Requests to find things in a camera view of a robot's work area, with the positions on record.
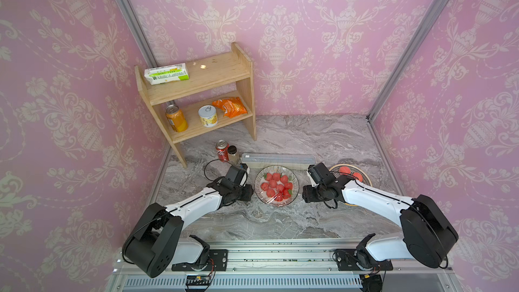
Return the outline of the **white yellow tin can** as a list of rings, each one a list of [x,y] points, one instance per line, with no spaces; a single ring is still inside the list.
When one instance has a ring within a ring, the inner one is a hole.
[[[198,110],[201,124],[206,128],[212,128],[218,124],[218,115],[213,105],[204,105]]]

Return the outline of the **cream plastic wrap dispenser box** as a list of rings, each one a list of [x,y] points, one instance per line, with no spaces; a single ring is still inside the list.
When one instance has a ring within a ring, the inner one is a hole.
[[[307,170],[317,164],[313,155],[304,154],[256,154],[243,153],[241,162],[250,168],[263,169],[268,166],[283,166],[291,170]]]

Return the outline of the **orange snack bag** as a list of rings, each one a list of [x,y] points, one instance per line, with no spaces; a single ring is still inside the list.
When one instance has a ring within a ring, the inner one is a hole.
[[[212,105],[224,112],[224,116],[234,118],[247,114],[247,108],[240,97],[226,97],[212,102]]]

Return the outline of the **red cola can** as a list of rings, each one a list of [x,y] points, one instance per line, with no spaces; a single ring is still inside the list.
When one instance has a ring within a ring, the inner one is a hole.
[[[218,159],[221,162],[228,162],[229,161],[228,148],[229,148],[229,144],[225,140],[219,140],[216,143],[216,153],[218,155]]]

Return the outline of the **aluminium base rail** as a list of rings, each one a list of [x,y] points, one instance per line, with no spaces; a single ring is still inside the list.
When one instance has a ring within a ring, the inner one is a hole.
[[[226,270],[216,270],[209,287],[192,291],[360,291],[362,271],[340,271],[333,252],[353,249],[356,239],[212,241],[227,250]],[[392,260],[393,270],[376,270],[383,291],[461,291],[452,269],[431,269],[414,260]]]

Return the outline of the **green white carton box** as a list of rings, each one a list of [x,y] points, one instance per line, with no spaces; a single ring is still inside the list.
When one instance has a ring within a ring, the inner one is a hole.
[[[144,77],[150,85],[189,80],[185,63],[146,69]]]

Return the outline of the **aluminium corner frame post left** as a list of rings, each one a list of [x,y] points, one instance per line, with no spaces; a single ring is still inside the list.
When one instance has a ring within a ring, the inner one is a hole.
[[[151,49],[151,46],[143,32],[143,28],[138,19],[137,13],[133,8],[130,0],[116,0],[124,20],[127,22],[128,27],[131,31],[131,34],[134,36],[134,39],[139,47],[141,53],[143,54],[144,60],[148,67],[158,67],[158,61],[155,59],[155,55]]]

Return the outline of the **orange drink can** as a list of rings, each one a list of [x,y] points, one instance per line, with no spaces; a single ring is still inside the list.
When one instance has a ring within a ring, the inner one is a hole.
[[[176,105],[169,105],[166,108],[166,118],[175,132],[184,132],[189,127],[182,110]]]

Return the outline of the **striped plate of peaches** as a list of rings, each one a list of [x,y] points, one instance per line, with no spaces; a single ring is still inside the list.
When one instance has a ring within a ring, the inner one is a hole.
[[[368,175],[360,168],[351,164],[336,164],[329,168],[329,171],[336,177],[347,175],[355,177],[359,182],[372,187],[372,181]]]

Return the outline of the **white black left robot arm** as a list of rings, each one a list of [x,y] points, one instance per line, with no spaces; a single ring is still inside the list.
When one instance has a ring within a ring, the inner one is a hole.
[[[246,183],[248,176],[246,164],[232,165],[226,175],[183,201],[147,206],[122,246],[122,259],[151,278],[169,266],[194,271],[212,266],[210,245],[195,235],[182,239],[182,231],[209,213],[250,201],[254,188]]]

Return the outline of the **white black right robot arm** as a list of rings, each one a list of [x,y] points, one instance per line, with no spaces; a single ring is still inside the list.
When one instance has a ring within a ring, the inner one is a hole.
[[[428,268],[447,268],[448,254],[459,240],[458,232],[436,202],[426,195],[412,198],[366,185],[351,174],[330,171],[323,163],[309,166],[310,184],[304,186],[306,203],[352,204],[386,218],[399,231],[358,243],[354,259],[372,270],[392,259],[414,259]]]

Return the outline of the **aluminium corner frame post right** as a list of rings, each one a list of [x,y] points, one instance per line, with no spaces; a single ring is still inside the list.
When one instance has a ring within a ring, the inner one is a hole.
[[[428,33],[431,31],[432,27],[434,26],[438,17],[447,5],[448,1],[449,0],[432,0],[432,3],[427,9],[426,13],[424,14],[424,17],[418,25],[418,28],[416,29],[409,43],[405,47],[405,50],[401,58],[398,60],[385,86],[379,93],[373,107],[370,110],[370,113],[366,116],[366,119],[370,125],[374,124],[376,117],[381,112],[382,107],[384,106],[391,92],[397,85],[400,76],[404,73],[405,69],[412,61],[413,57],[415,56],[423,41],[426,39]]]

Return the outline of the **aluminium corner frame post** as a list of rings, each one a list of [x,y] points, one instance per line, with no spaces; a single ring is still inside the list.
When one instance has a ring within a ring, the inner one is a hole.
[[[366,119],[370,125],[374,124],[376,117],[381,112],[382,107],[384,106],[391,92],[397,85],[400,76],[404,73],[405,69],[412,61],[413,57],[415,56],[423,41],[426,39],[428,33],[431,31],[432,27],[434,26],[438,17],[447,5],[448,1],[449,0],[432,0],[432,3],[427,9],[426,13],[424,14],[424,17],[418,25],[418,28],[416,29],[409,43],[405,47],[405,50],[401,58],[398,60],[385,86],[379,93],[373,107],[370,110],[370,113],[366,116]]]
[[[155,59],[155,55],[151,49],[151,46],[143,32],[143,28],[138,19],[137,13],[133,8],[130,0],[116,0],[124,20],[127,22],[128,27],[131,31],[131,34],[134,36],[134,39],[139,47],[141,53],[143,54],[144,60],[148,67],[158,67],[158,61]]]

